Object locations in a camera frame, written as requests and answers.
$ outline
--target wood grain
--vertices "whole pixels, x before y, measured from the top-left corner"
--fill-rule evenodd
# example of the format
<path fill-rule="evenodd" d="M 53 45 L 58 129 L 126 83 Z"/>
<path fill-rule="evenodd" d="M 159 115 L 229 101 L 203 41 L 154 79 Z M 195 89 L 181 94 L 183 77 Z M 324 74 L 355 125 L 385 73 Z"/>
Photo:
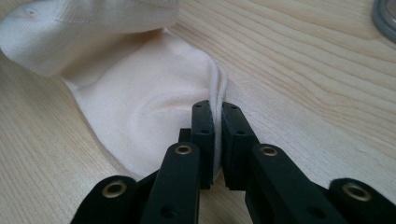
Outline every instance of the wood grain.
<path fill-rule="evenodd" d="M 0 18 L 25 0 L 4 0 Z M 368 0 L 181 1 L 171 31 L 229 72 L 227 101 L 314 182 L 352 177 L 396 203 L 396 45 Z M 0 54 L 0 222 L 68 223 L 101 179 L 130 175 L 58 77 Z M 200 223 L 251 223 L 220 177 Z"/>

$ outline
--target white cloth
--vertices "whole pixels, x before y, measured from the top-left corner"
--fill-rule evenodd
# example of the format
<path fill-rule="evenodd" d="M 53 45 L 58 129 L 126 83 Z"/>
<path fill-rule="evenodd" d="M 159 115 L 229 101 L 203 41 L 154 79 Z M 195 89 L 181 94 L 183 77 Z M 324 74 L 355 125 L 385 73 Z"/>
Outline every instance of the white cloth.
<path fill-rule="evenodd" d="M 177 10 L 175 0 L 33 2 L 0 23 L 0 48 L 39 75 L 62 75 L 98 139 L 135 178 L 160 167 L 179 129 L 191 126 L 192 105 L 208 99 L 216 174 L 227 77 L 207 54 L 157 29 Z"/>

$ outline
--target table surface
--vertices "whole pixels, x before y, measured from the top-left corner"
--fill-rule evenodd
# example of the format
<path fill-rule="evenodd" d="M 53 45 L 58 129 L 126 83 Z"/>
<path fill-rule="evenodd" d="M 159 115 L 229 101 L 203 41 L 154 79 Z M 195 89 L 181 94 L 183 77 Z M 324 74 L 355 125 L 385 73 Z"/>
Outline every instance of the table surface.
<path fill-rule="evenodd" d="M 27 0 L 3 0 L 0 18 Z M 181 1 L 170 28 L 229 73 L 227 101 L 261 142 L 314 182 L 352 177 L 396 203 L 396 45 L 370 0 Z M 100 180 L 128 175 L 101 146 L 59 77 L 0 53 L 0 222 L 68 223 Z M 251 223 L 220 177 L 200 223 Z"/>

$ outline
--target wooden table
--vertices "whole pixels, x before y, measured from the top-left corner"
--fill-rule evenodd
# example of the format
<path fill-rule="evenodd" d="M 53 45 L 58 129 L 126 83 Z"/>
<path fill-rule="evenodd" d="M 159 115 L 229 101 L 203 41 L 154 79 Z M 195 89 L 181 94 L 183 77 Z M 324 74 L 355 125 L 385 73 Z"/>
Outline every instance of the wooden table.
<path fill-rule="evenodd" d="M 27 0 L 3 0 L 0 18 Z M 314 182 L 359 179 L 396 203 L 396 45 L 370 0 L 181 1 L 171 28 L 228 72 L 262 142 Z M 0 55 L 0 223 L 68 223 L 92 187 L 128 175 L 101 146 L 59 77 Z M 251 223 L 220 177 L 200 223 Z"/>

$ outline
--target white fabric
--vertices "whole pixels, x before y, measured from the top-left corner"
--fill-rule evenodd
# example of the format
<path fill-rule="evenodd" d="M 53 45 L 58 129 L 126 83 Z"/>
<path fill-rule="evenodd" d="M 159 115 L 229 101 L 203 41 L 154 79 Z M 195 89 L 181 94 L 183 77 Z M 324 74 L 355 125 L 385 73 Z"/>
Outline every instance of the white fabric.
<path fill-rule="evenodd" d="M 36 1 L 3 19 L 0 48 L 39 75 L 63 75 L 98 139 L 137 178 L 160 167 L 191 126 L 192 105 L 208 99 L 216 174 L 227 78 L 207 54 L 158 29 L 177 10 L 176 0 Z"/>

